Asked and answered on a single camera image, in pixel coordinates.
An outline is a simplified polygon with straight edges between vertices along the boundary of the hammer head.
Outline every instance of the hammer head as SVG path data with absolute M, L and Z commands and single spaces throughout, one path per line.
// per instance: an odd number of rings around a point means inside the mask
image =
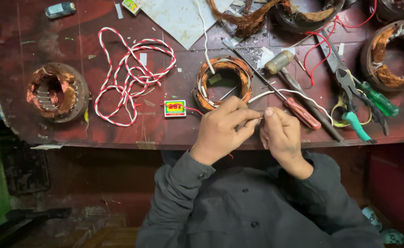
M 273 59 L 268 61 L 265 64 L 265 68 L 269 71 L 270 74 L 276 74 L 277 72 L 282 70 L 282 68 L 289 65 L 293 58 L 294 56 L 291 52 L 289 52 L 288 50 L 283 50 L 281 53 L 278 53 Z

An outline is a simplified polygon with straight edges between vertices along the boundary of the workbench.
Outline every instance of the workbench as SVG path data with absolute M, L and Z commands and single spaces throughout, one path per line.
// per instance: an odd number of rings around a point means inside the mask
M 154 23 L 142 11 L 133 16 L 123 9 L 123 19 L 119 20 L 113 0 L 75 0 L 76 13 L 57 20 L 49 20 L 44 9 L 59 3 L 59 0 L 0 0 L 0 110 L 8 127 L 19 138 L 30 144 L 59 144 L 82 147 L 111 147 L 134 149 L 189 149 L 194 144 L 201 116 L 189 111 L 185 118 L 166 119 L 164 117 L 164 100 L 186 100 L 187 106 L 196 107 L 191 90 L 195 87 L 197 73 L 205 62 L 203 54 L 204 37 L 202 36 L 190 50 L 185 50 L 169 34 L 162 31 L 161 27 Z M 347 25 L 362 23 L 369 13 L 364 12 L 365 6 L 357 3 L 352 8 L 339 14 Z M 359 53 L 364 41 L 382 25 L 373 18 L 361 28 L 344 30 L 340 26 L 332 35 L 331 40 L 339 46 L 345 43 L 342 58 L 351 71 L 359 75 Z M 98 31 L 102 27 L 115 28 L 127 39 L 129 45 L 134 40 L 144 38 L 156 38 L 169 43 L 174 49 L 177 63 L 162 80 L 162 87 L 155 89 L 146 96 L 135 99 L 142 105 L 137 108 L 138 119 L 130 127 L 117 127 L 96 115 L 93 108 L 95 97 L 107 75 L 109 65 L 98 41 Z M 214 58 L 220 55 L 235 56 L 221 42 L 221 37 L 232 38 L 227 25 L 217 22 L 207 32 L 208 55 Z M 287 48 L 305 36 L 283 31 L 268 18 L 263 29 L 253 37 L 249 37 L 236 47 L 253 63 L 261 55 L 261 47 L 269 48 L 277 54 L 282 48 Z M 103 34 L 113 68 L 127 52 L 127 49 L 111 32 Z M 306 52 L 315 44 L 315 39 L 310 37 L 296 47 L 297 57 L 303 61 Z M 148 54 L 147 65 L 151 71 L 161 71 L 168 66 L 170 57 L 155 51 L 145 51 Z M 404 71 L 404 54 L 402 51 L 390 50 L 387 52 L 389 67 L 393 72 Z M 315 49 L 308 58 L 310 70 L 323 59 L 319 48 Z M 87 83 L 93 100 L 89 102 L 90 124 L 80 117 L 74 121 L 63 124 L 45 121 L 37 115 L 37 112 L 26 102 L 25 85 L 29 82 L 30 75 L 41 66 L 58 62 L 71 65 L 81 72 Z M 310 78 L 302 70 L 298 63 L 292 62 L 287 67 L 304 88 L 309 97 L 331 110 L 338 100 L 337 83 L 329 73 L 326 63 L 320 65 L 315 71 L 315 86 L 311 86 Z M 126 71 L 120 72 L 120 82 L 125 78 Z M 266 75 L 276 88 L 288 87 L 277 76 Z M 264 84 L 257 77 L 252 79 L 254 97 L 266 91 Z M 388 118 L 390 135 L 384 136 L 381 126 L 369 123 L 364 126 L 366 132 L 379 144 L 404 142 L 404 91 L 400 93 L 384 93 L 397 105 L 401 112 L 397 117 Z M 100 111 L 111 113 L 119 102 L 120 94 L 116 91 L 106 93 L 100 101 Z M 154 107 L 144 104 L 144 99 L 155 104 Z M 358 101 L 357 115 L 360 120 L 365 120 L 367 110 Z M 282 102 L 276 95 L 271 94 L 255 100 L 248 105 L 253 110 L 264 110 L 267 106 L 276 106 L 283 109 Z M 126 123 L 129 120 L 128 113 L 121 110 L 114 120 Z M 304 147 L 333 147 L 367 144 L 360 140 L 351 128 L 339 129 L 345 138 L 342 143 L 337 143 L 322 128 L 318 131 L 310 131 L 302 125 L 301 139 Z M 256 132 L 243 143 L 239 149 L 263 149 Z

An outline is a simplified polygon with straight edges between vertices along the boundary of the small bottle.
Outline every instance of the small bottle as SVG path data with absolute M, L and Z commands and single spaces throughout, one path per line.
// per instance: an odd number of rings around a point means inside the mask
M 50 19 L 55 19 L 75 13 L 75 5 L 72 2 L 59 3 L 45 9 L 45 13 Z

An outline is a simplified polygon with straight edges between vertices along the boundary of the dark shirt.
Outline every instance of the dark shirt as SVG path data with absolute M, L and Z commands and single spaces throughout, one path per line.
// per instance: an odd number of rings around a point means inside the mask
M 155 174 L 139 248 L 382 248 L 380 234 L 340 183 L 339 166 L 308 154 L 306 180 L 284 170 L 218 171 L 186 152 Z

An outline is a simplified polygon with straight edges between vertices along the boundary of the screwdriver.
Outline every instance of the screwdriver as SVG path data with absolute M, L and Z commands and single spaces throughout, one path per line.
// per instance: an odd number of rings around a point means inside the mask
M 383 94 L 376 92 L 368 82 L 360 82 L 355 77 L 355 86 L 366 94 L 367 98 L 370 99 L 387 117 L 394 117 L 399 114 L 399 109 L 395 106 L 389 99 L 387 99 Z
M 321 123 L 317 121 L 311 114 L 309 114 L 301 105 L 296 103 L 293 98 L 286 98 L 283 96 L 280 91 L 278 91 L 270 82 L 268 82 L 265 77 L 263 77 L 257 70 L 254 68 L 248 60 L 243 57 L 243 55 L 233 46 L 231 41 L 229 41 L 227 38 L 222 38 L 222 43 L 227 46 L 231 51 L 236 53 L 243 61 L 245 61 L 249 67 L 254 71 L 254 74 L 257 75 L 272 91 L 277 93 L 277 95 L 280 96 L 280 98 L 283 100 L 283 104 L 288 107 L 289 109 L 292 110 L 292 112 L 297 116 L 297 118 L 303 123 L 309 127 L 312 130 L 318 130 L 321 128 Z

